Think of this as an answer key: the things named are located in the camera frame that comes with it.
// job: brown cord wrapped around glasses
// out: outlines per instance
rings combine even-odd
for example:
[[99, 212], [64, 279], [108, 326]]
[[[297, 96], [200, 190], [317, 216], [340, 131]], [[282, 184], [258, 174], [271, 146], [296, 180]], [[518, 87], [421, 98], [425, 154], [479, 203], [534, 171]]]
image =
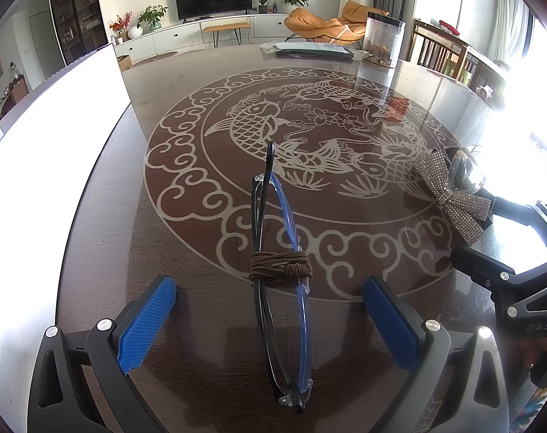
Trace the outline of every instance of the brown cord wrapped around glasses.
[[303, 251], [254, 252], [251, 254], [249, 279], [277, 280], [286, 276], [312, 276], [312, 263]]

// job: white vase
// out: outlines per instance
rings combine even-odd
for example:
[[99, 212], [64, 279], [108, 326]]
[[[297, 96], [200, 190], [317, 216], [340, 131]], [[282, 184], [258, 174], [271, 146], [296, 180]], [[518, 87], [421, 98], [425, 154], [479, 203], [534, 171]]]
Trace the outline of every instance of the white vase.
[[139, 37], [141, 34], [143, 34], [143, 28], [133, 26], [129, 29], [127, 32], [127, 35], [129, 36], [129, 39], [135, 39], [136, 37]]

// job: sparkly bow tie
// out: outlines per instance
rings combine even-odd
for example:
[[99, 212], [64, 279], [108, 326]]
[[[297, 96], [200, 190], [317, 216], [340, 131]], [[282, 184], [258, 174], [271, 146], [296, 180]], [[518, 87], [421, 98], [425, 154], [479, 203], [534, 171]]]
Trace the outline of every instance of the sparkly bow tie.
[[422, 151], [414, 162], [414, 168], [436, 196], [440, 209], [448, 216], [466, 244], [471, 246], [479, 240], [484, 231], [474, 218], [488, 218], [492, 202], [475, 195], [450, 192], [448, 167], [444, 155], [438, 150], [431, 153]]

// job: dining table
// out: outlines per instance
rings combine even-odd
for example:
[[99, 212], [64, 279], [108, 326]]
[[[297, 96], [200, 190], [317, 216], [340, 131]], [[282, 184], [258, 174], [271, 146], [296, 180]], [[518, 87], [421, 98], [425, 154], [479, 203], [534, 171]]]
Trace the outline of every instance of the dining table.
[[[57, 325], [87, 330], [114, 318], [157, 275], [172, 277], [176, 304], [130, 374], [168, 431], [367, 433], [408, 378], [362, 302], [370, 276], [424, 320], [494, 330], [490, 292], [453, 269], [450, 252], [463, 238], [414, 162], [424, 151], [477, 145], [488, 192], [547, 203], [545, 156], [523, 115], [492, 109], [414, 63], [277, 57], [257, 45], [157, 60], [123, 76], [132, 104], [79, 202]], [[251, 183], [264, 172], [269, 141], [313, 269], [313, 388], [301, 415], [273, 400], [248, 278]], [[288, 250], [273, 189], [265, 213], [263, 249]], [[532, 228], [499, 216], [472, 247], [517, 273], [547, 260]], [[295, 282], [268, 283], [268, 296], [296, 369]], [[514, 421], [536, 388], [520, 341], [495, 337]], [[95, 375], [86, 376], [108, 428], [120, 431]], [[430, 400], [419, 431], [431, 427], [442, 400]]]

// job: leather chair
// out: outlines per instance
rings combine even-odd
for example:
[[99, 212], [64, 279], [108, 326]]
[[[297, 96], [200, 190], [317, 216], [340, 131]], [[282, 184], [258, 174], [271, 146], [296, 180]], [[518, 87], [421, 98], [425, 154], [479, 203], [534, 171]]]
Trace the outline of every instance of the leather chair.
[[366, 32], [365, 25], [352, 30], [348, 24], [343, 24], [336, 18], [325, 21], [303, 8], [295, 8], [287, 16], [285, 25], [296, 36], [303, 37], [309, 42], [340, 45], [352, 44], [361, 39]]
[[366, 22], [368, 21], [368, 12], [387, 16], [389, 11], [374, 8], [373, 6], [364, 6], [355, 1], [348, 1], [342, 9], [342, 16], [338, 19], [342, 24], [347, 24], [352, 31], [358, 31], [360, 27], [364, 27], [366, 32]]

